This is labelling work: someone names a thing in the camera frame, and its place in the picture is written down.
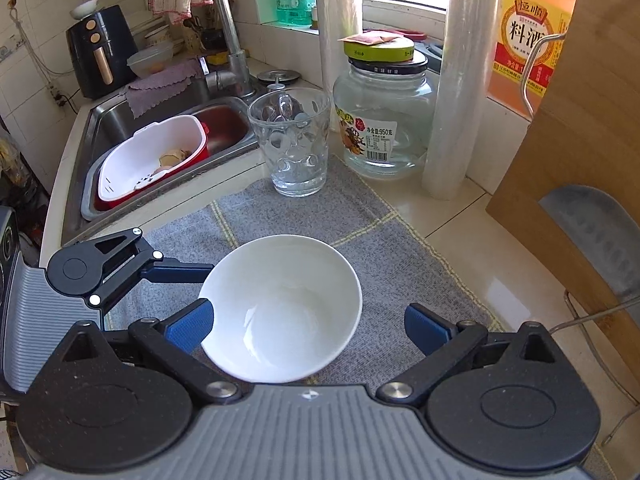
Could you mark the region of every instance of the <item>clear glass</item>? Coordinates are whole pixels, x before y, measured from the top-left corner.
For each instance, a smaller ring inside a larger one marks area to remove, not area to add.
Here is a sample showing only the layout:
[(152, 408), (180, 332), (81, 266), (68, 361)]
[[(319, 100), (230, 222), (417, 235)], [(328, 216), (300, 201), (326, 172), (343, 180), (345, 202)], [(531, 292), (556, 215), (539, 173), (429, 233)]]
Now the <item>clear glass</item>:
[(249, 106), (249, 120), (278, 193), (308, 196), (324, 186), (330, 102), (322, 90), (288, 88)]
[(335, 106), (356, 118), (394, 121), (398, 127), (387, 160), (369, 160), (365, 153), (354, 153), (348, 147), (346, 135), (352, 128), (341, 121), (345, 163), (363, 176), (383, 180), (402, 178), (411, 170), (421, 168), (431, 137), (434, 88), (427, 72), (387, 75), (350, 66), (335, 82)]

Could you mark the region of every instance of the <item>metal hook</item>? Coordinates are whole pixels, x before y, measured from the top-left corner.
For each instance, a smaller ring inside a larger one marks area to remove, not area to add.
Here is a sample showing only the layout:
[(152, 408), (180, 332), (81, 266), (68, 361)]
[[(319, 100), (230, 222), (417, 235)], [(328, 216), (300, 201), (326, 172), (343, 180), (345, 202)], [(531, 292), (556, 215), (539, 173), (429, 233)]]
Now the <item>metal hook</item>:
[(522, 69), (522, 79), (520, 80), (520, 97), (522, 98), (522, 102), (527, 107), (527, 111), (529, 112), (530, 117), (533, 119), (533, 107), (527, 98), (527, 82), (529, 81), (529, 76), (531, 75), (531, 70), (533, 69), (533, 63), (536, 61), (536, 57), (538, 56), (538, 52), (540, 48), (549, 41), (560, 41), (564, 40), (566, 37), (566, 32), (561, 32), (560, 34), (549, 34), (548, 36), (543, 36), (539, 40), (536, 41), (531, 52), (529, 53), (529, 57), (527, 57), (527, 62), (524, 64), (524, 68)]

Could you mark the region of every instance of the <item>drinking glass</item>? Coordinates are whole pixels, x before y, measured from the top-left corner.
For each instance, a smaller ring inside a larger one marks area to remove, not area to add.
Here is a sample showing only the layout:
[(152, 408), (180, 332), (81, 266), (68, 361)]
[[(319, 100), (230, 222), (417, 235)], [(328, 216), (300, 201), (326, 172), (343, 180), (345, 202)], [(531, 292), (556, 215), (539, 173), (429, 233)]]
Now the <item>drinking glass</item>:
[(278, 193), (308, 196), (324, 186), (330, 102), (322, 90), (287, 88), (249, 106), (249, 120)]

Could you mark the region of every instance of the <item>faucet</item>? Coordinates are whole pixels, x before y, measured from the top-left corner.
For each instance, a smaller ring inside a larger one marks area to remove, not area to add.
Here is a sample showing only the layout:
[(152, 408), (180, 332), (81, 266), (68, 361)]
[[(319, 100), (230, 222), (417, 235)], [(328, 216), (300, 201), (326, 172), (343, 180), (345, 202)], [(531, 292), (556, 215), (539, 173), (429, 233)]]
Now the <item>faucet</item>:
[(229, 0), (215, 0), (222, 20), (222, 31), (228, 48), (229, 70), (213, 70), (206, 75), (207, 87), (211, 91), (235, 87), (238, 97), (248, 97), (255, 92), (249, 78), (246, 54), (240, 48), (238, 32), (231, 16)]

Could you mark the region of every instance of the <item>bottle label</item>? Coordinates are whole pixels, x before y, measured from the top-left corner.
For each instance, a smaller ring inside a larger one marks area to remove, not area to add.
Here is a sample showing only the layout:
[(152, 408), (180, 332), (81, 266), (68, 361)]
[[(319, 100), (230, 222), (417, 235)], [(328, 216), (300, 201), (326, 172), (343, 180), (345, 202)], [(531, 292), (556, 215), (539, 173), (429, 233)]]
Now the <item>bottle label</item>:
[(337, 106), (335, 111), (340, 117), (340, 136), (347, 150), (374, 162), (389, 160), (398, 129), (397, 122), (354, 116)]
[[(536, 42), (567, 30), (571, 14), (536, 0), (503, 0), (500, 34), (495, 49), (494, 73), (519, 83), (524, 63)], [(561, 41), (544, 45), (533, 64), (527, 87), (542, 97), (556, 68)]]

